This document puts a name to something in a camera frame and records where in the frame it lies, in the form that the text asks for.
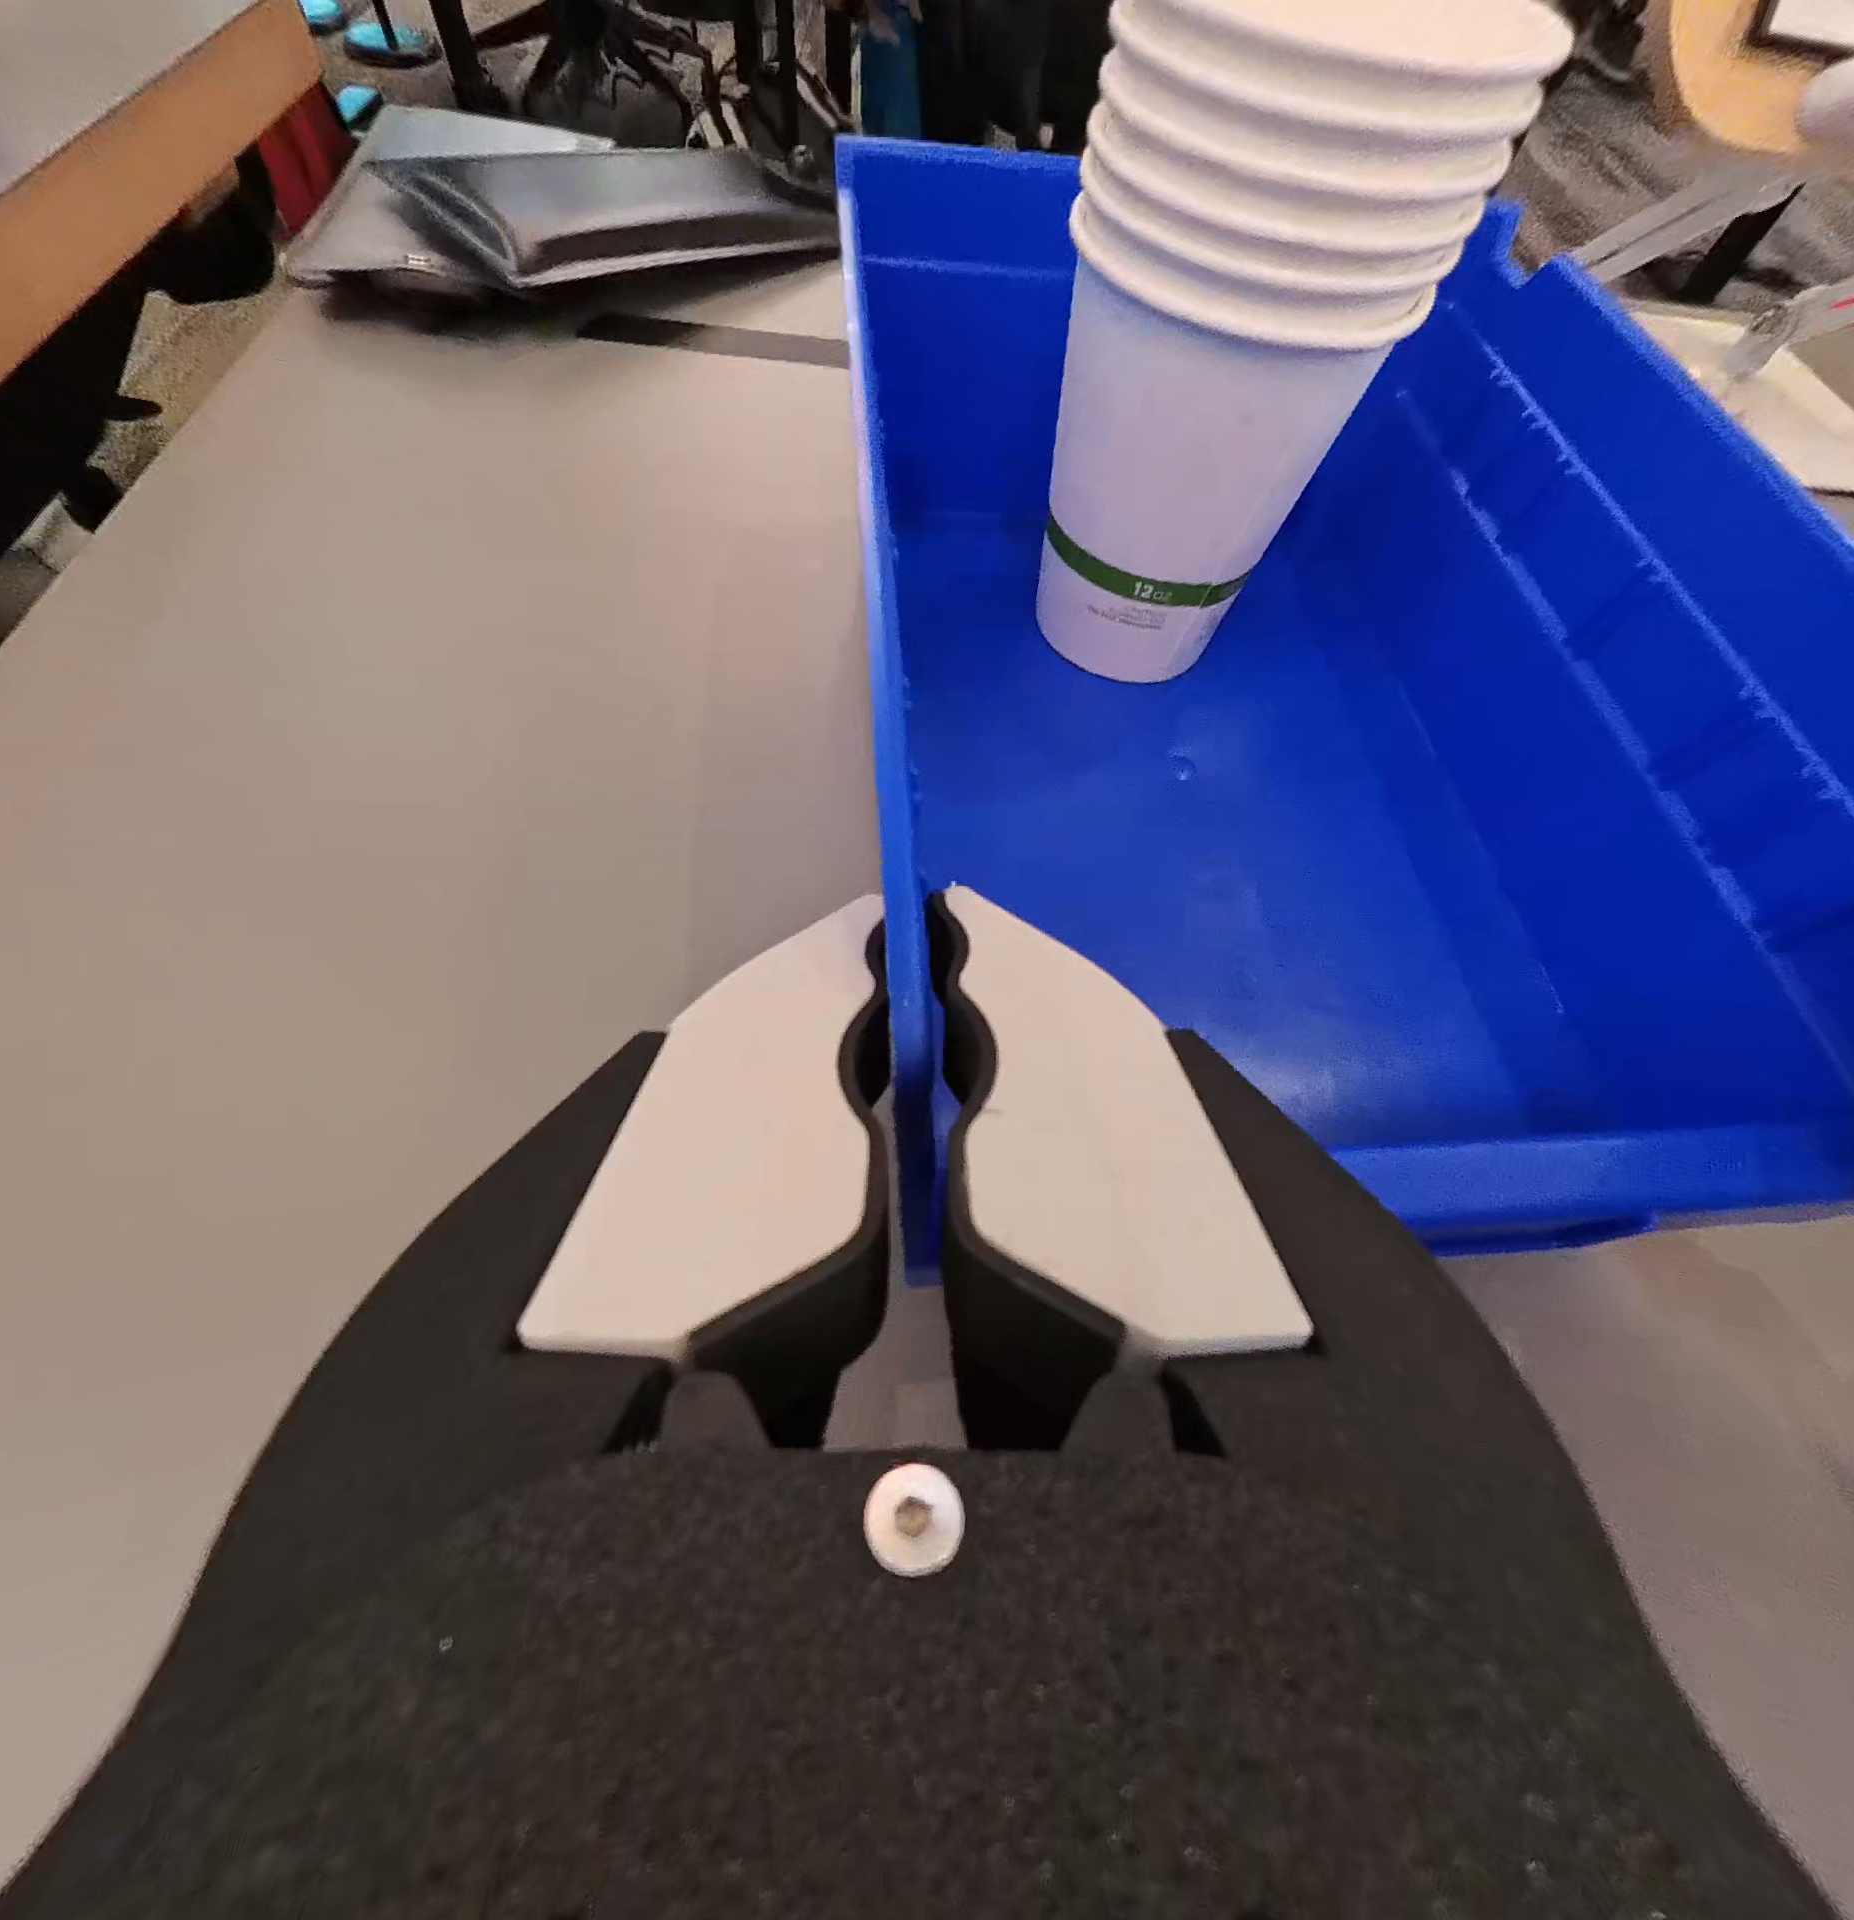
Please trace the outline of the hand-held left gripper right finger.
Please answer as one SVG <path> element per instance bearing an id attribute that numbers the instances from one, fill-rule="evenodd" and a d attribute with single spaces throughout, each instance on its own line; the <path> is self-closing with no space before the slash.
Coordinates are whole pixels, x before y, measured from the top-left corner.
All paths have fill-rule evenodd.
<path id="1" fill-rule="evenodd" d="M 1057 1449 L 1117 1371 L 1299 1357 L 1311 1318 L 1165 1022 L 976 888 L 938 893 L 939 1296 L 964 1440 Z"/>

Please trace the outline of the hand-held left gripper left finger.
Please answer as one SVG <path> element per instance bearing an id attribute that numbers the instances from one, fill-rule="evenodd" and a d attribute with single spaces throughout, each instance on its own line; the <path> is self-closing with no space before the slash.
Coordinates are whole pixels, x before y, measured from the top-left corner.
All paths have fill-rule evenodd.
<path id="1" fill-rule="evenodd" d="M 778 1449 L 826 1440 L 890 1301 L 885 911 L 847 900 L 650 1047 L 514 1345 L 724 1375 Z"/>

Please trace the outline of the blue plastic bin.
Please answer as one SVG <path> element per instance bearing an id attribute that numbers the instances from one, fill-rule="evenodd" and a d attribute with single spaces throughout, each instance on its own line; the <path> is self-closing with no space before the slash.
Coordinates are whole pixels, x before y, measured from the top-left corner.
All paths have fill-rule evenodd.
<path id="1" fill-rule="evenodd" d="M 1489 207 L 1203 659 L 1088 678 L 1032 629 L 1080 167 L 836 182 L 908 1179 L 969 882 L 1439 1253 L 1854 1204 L 1854 540 Z"/>

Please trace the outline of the stack of white paper cups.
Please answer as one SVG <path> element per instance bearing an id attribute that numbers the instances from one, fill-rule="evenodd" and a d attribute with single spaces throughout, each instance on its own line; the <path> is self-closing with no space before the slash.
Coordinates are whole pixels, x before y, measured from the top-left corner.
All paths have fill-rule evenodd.
<path id="1" fill-rule="evenodd" d="M 1203 655 L 1566 56 L 1552 3 L 1112 3 L 1032 603 L 1062 659 Z"/>

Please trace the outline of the dark grey bag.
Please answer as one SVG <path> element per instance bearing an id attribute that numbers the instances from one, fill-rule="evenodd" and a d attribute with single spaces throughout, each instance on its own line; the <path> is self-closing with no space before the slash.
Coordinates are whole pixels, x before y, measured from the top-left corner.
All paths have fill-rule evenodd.
<path id="1" fill-rule="evenodd" d="M 741 148 L 607 139 L 386 106 L 289 240 L 293 286 L 542 300 L 696 265 L 836 251 L 827 195 Z"/>

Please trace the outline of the black office chair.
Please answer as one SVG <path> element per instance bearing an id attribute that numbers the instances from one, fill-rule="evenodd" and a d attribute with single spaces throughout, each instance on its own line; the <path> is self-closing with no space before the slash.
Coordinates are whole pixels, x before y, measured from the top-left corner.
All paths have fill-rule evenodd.
<path id="1" fill-rule="evenodd" d="M 457 108 L 617 148 L 746 153 L 805 182 L 861 127 L 827 3 L 429 3 Z"/>

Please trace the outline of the wooden table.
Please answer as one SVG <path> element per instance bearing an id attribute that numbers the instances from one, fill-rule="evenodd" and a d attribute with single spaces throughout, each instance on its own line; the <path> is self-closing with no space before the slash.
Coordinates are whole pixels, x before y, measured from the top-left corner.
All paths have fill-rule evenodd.
<path id="1" fill-rule="evenodd" d="M 0 382 L 318 79 L 299 3 L 0 3 Z"/>

